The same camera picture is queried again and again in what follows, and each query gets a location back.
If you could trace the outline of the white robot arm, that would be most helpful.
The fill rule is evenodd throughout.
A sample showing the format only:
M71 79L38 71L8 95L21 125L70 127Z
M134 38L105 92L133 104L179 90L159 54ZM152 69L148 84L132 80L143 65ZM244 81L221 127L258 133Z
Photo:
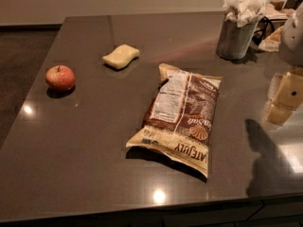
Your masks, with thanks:
M303 103L303 5L282 28L279 55L291 69L273 76L264 119L283 125Z

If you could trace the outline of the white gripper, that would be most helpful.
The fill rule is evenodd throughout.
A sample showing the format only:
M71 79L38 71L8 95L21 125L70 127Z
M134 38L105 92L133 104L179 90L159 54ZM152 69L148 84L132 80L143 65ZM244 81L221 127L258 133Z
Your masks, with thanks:
M292 111L303 103L303 68L292 67L284 74L275 73L268 97L276 105L269 106L265 119L273 124L283 125L293 114Z

